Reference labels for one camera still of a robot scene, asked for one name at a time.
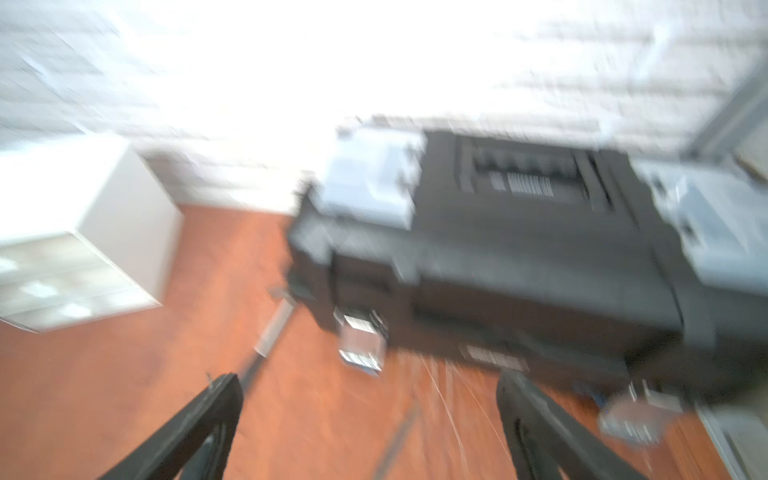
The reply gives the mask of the steel claw hammer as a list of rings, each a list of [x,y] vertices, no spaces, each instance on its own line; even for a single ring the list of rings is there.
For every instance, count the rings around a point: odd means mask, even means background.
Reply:
[[[286,288],[273,289],[270,294],[274,299],[279,300],[279,304],[255,344],[245,368],[238,375],[245,396],[248,395],[251,386],[292,318],[298,304],[292,293]]]

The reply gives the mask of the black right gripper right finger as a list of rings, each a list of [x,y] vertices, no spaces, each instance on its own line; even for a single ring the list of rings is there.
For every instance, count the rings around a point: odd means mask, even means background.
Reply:
[[[501,372],[496,401],[519,479],[644,477],[521,372]]]

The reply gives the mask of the white drawer cabinet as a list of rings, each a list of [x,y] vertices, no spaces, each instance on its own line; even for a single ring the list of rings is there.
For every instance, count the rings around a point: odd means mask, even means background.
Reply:
[[[1,320],[42,333],[161,306],[184,216],[130,142],[1,152]]]

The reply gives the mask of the black plastic toolbox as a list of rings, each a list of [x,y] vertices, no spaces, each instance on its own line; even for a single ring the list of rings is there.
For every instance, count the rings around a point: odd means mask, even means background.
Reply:
[[[719,397],[767,367],[767,194],[696,162],[449,131],[342,139],[286,232],[341,357]]]

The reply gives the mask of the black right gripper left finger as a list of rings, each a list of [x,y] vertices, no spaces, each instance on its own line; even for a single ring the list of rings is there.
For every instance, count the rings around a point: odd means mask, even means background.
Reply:
[[[239,417],[238,376],[216,378],[103,479],[221,479]]]

